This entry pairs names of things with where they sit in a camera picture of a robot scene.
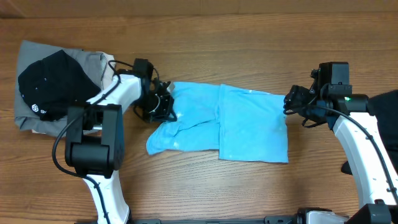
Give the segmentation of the light blue printed t-shirt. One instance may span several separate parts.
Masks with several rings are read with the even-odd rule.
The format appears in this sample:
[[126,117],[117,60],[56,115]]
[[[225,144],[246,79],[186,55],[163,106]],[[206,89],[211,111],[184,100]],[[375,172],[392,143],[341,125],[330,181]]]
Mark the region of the light blue printed t-shirt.
[[150,135],[148,154],[217,150],[222,160],[289,161],[284,96],[225,84],[177,82],[172,97],[177,120],[162,123]]

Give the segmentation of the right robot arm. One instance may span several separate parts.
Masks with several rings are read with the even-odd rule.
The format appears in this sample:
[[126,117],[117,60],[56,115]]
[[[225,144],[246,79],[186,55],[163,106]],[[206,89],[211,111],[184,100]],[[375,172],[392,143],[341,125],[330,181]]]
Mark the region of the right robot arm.
[[327,124],[343,147],[359,196],[352,217],[329,209],[300,208],[285,223],[397,223],[397,172],[382,143],[368,96],[354,94],[347,62],[324,62],[310,75],[310,88],[294,85],[284,99],[284,114],[299,114],[313,127]]

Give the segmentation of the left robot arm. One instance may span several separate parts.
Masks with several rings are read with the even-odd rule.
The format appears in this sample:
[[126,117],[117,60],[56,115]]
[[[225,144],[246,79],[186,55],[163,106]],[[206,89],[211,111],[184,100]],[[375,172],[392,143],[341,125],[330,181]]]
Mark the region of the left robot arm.
[[147,123],[176,121],[172,84],[147,59],[113,71],[109,87],[68,109],[65,162],[82,178],[95,203],[97,223],[132,223],[119,179],[124,159],[123,114],[129,107]]

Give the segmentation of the black t-shirt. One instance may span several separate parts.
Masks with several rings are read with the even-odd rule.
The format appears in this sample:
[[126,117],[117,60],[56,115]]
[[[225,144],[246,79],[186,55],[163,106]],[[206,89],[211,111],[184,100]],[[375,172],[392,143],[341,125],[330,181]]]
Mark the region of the black t-shirt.
[[367,109],[377,118],[383,145],[397,171],[397,90],[367,99]]

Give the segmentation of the folded black garment with logo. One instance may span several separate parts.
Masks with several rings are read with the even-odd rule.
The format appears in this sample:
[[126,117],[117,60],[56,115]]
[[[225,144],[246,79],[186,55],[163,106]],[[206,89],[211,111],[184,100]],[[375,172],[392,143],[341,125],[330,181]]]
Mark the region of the folded black garment with logo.
[[71,104],[84,103],[100,92],[64,50],[30,64],[19,75],[18,84],[25,104],[42,121],[59,120]]

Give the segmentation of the folded grey garment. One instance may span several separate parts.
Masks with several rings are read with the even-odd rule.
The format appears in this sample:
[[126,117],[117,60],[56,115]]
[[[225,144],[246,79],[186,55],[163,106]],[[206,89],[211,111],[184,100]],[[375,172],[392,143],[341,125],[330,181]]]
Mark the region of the folded grey garment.
[[[83,49],[68,49],[57,47],[53,45],[40,44],[23,40],[19,49],[19,55],[17,59],[16,75],[19,76],[30,64],[42,60],[43,58],[63,50],[66,54],[74,58],[81,66],[84,62],[94,62],[95,65],[100,64],[100,56],[98,52],[85,51]],[[14,122],[19,127],[20,131],[32,131],[27,129],[31,119],[39,119],[34,112],[25,104],[19,92],[19,85],[15,87],[15,98],[14,98]]]

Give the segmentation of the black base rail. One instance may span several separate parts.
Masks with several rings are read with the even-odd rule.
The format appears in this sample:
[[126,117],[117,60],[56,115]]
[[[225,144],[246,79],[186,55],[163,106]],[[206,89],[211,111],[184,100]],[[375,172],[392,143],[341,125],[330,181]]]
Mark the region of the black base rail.
[[160,219],[138,219],[132,224],[294,224],[294,216],[266,216],[264,218],[243,219],[206,219],[206,220],[160,220]]

